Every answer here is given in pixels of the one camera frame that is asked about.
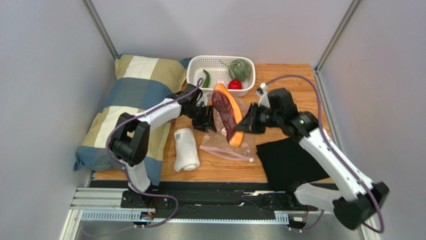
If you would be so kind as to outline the green fake chili pepper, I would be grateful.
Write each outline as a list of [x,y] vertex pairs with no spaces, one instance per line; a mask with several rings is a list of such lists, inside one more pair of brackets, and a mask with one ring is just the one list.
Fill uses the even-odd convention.
[[203,73],[205,74],[205,78],[204,78],[202,88],[208,88],[210,85],[211,76],[210,76],[210,73],[205,69],[203,70]]

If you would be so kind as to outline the green fake leafy vegetable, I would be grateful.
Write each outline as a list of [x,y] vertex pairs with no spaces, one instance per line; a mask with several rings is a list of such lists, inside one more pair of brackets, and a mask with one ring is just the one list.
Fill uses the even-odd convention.
[[221,60],[219,62],[227,67],[228,75],[232,80],[239,80],[242,82],[247,80],[252,74],[250,63],[244,59],[235,59],[229,64],[226,64]]

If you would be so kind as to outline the red fake tomato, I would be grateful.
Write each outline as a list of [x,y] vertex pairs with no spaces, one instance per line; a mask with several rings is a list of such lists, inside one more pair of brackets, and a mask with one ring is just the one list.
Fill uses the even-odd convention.
[[242,90],[243,85],[238,79],[233,79],[228,83],[227,88],[230,90]]

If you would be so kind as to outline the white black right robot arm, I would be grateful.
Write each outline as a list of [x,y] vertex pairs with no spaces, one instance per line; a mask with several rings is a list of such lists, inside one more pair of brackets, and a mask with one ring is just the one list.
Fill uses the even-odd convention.
[[337,190],[302,183],[292,193],[302,205],[332,212],[347,229],[360,225],[376,233],[385,230],[381,212],[389,188],[373,182],[336,148],[321,122],[310,112],[296,107],[271,109],[253,103],[234,127],[236,132],[263,134],[266,128],[280,128],[308,152],[333,179]]

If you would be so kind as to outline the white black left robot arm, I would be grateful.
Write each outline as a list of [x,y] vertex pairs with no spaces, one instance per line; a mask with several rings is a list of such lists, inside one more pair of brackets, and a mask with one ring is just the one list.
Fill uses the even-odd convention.
[[131,115],[127,112],[118,118],[115,128],[107,137],[105,148],[107,156],[118,163],[124,170],[128,189],[124,192],[123,207],[133,204],[146,208],[158,198],[168,199],[164,194],[147,193],[152,185],[145,170],[144,160],[147,158],[150,135],[173,119],[186,116],[191,119],[192,126],[202,132],[216,132],[213,106],[199,102],[202,93],[172,93],[157,105],[141,113]]

